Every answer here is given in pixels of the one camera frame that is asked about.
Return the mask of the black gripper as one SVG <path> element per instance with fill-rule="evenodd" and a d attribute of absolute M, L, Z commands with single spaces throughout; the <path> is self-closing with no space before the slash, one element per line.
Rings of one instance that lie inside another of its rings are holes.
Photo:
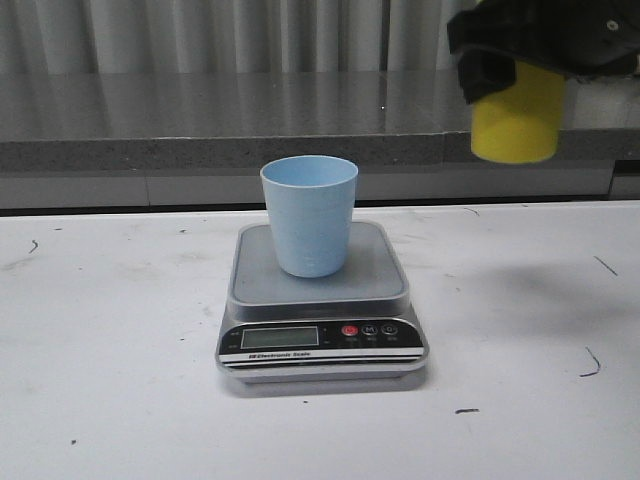
<path fill-rule="evenodd" d="M 637 1 L 482 1 L 447 33 L 467 104 L 512 87 L 516 60 L 573 77 L 639 73 Z"/>

